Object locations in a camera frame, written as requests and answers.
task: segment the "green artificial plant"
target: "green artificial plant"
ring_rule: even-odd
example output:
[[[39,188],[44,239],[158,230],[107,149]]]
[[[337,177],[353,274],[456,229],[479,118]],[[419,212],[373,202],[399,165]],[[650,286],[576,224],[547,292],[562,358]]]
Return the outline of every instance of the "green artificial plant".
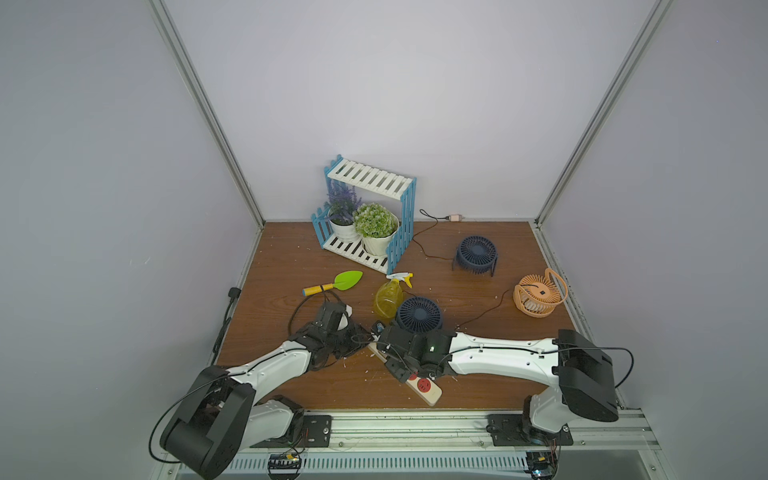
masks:
[[[389,237],[398,226],[397,217],[379,204],[363,204],[355,212],[355,231],[364,237]]]

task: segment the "blue fan grille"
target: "blue fan grille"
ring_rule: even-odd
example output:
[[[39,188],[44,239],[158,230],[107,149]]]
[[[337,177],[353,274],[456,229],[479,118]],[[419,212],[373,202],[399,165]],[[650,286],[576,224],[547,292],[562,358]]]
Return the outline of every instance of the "blue fan grille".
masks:
[[[425,333],[442,327],[442,314],[435,302],[423,296],[413,296],[397,309],[396,322],[411,333]]]
[[[455,261],[463,268],[475,273],[484,273],[490,270],[491,275],[493,275],[497,259],[496,246],[487,238],[479,235],[466,237],[456,249]]]

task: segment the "desk fan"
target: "desk fan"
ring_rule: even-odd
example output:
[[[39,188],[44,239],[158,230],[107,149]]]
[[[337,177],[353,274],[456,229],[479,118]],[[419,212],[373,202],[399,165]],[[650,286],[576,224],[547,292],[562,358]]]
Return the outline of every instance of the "desk fan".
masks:
[[[555,286],[552,277],[560,280],[565,295],[560,296],[560,290]],[[525,315],[544,318],[554,311],[554,308],[568,298],[568,285],[553,269],[544,270],[544,275],[526,275],[515,285],[515,305]]]

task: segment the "wooden tabletop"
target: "wooden tabletop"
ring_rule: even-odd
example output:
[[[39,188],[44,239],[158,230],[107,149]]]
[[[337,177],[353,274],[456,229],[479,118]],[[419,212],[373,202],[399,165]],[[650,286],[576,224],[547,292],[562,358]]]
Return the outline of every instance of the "wooden tabletop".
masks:
[[[417,222],[415,231],[433,223]],[[540,339],[557,336],[559,329],[573,328],[562,305],[550,316],[535,319],[520,312],[511,298],[510,289],[523,276],[543,274],[547,267],[527,223],[441,222],[416,239],[430,255],[453,257],[458,243],[469,235],[482,235],[496,245],[499,258],[493,277],[458,267],[451,271],[450,261],[425,257],[413,242],[395,268],[414,274],[412,289],[400,283],[404,290],[441,306],[444,329],[454,329],[499,302],[499,308],[462,331],[499,339]],[[337,293],[353,308],[353,319],[370,327],[377,320],[372,311],[373,295],[387,281],[384,274],[322,250],[311,223],[268,223],[218,364],[242,365],[277,348],[288,337],[286,326],[303,299],[302,288],[331,283],[345,270],[361,270],[362,279],[352,289]],[[293,331],[314,319],[321,302],[322,297],[316,296],[305,303],[294,320]],[[491,375],[446,376],[436,383],[443,394],[433,408],[443,409],[521,409],[526,396],[545,388],[528,380]],[[319,372],[291,379],[270,396],[276,394],[308,409],[429,408],[367,349]]]

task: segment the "fan stand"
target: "fan stand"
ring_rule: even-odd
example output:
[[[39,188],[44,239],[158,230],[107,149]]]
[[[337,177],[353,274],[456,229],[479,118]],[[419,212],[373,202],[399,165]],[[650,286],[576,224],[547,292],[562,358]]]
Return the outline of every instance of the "fan stand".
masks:
[[[451,271],[453,271],[453,266],[455,265],[457,259],[458,259],[458,251],[456,252],[456,256],[453,257],[453,260],[451,260]],[[496,271],[497,262],[498,262],[498,257],[496,257],[493,260],[493,265],[491,265],[491,276],[493,276],[493,273]]]

